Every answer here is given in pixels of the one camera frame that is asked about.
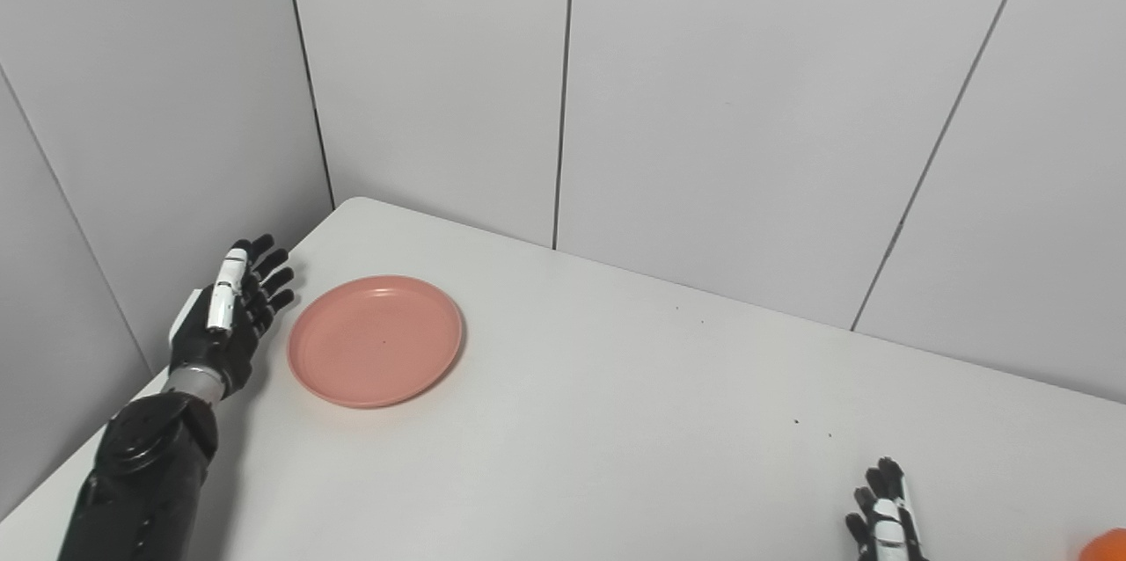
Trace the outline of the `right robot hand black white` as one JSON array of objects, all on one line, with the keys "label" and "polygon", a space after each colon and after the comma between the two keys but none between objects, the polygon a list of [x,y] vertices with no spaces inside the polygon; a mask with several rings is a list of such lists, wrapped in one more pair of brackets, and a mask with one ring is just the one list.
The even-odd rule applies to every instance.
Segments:
[{"label": "right robot hand black white", "polygon": [[856,513],[844,515],[857,559],[924,560],[904,469],[896,460],[884,456],[867,469],[865,481],[852,495]]}]

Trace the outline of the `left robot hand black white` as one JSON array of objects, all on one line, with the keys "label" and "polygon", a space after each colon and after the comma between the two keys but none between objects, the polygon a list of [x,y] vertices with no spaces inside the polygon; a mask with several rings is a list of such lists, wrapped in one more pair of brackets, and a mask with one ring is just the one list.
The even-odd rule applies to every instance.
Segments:
[{"label": "left robot hand black white", "polygon": [[166,391],[214,406],[245,388],[261,338],[296,299],[287,262],[289,250],[271,234],[232,244],[215,280],[194,290],[176,317]]}]

